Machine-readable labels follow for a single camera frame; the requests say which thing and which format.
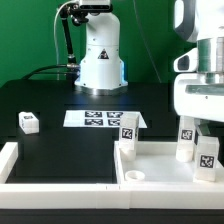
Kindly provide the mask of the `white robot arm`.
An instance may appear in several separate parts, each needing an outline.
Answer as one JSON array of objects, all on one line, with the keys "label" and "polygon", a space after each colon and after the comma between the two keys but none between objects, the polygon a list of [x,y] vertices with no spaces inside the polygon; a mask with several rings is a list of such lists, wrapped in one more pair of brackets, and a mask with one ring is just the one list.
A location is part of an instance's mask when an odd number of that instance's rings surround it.
[{"label": "white robot arm", "polygon": [[[68,66],[79,91],[112,95],[128,89],[119,57],[120,22],[111,0],[69,0],[58,9],[63,21],[86,26],[85,57],[77,62],[69,29]],[[174,30],[196,46],[174,61],[174,108],[190,118],[224,123],[224,0],[176,0]]]}]

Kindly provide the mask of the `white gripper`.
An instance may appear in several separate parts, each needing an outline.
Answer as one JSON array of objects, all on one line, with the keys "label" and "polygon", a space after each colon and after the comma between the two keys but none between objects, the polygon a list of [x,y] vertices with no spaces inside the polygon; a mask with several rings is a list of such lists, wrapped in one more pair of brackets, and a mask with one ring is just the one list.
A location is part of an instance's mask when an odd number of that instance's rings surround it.
[{"label": "white gripper", "polygon": [[210,121],[224,123],[224,84],[205,83],[197,73],[179,74],[174,82],[174,108],[178,115],[198,119],[200,136],[209,136]]}]

